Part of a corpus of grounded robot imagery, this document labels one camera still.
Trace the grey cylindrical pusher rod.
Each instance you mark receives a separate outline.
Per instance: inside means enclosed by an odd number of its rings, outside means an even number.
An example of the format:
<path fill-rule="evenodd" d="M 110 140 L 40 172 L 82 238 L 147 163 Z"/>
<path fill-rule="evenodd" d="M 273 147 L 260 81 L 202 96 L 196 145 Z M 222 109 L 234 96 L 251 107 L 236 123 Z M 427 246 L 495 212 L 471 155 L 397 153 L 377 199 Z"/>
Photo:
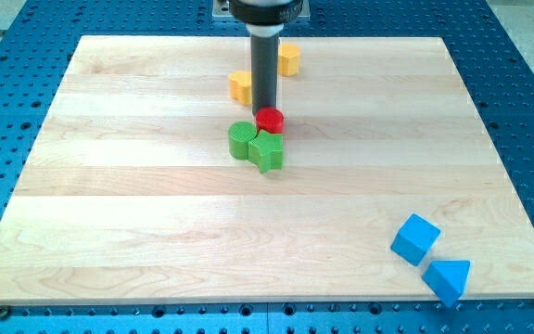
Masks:
<path fill-rule="evenodd" d="M 250 33 L 252 114 L 277 101 L 279 33 L 283 24 L 246 25 Z"/>

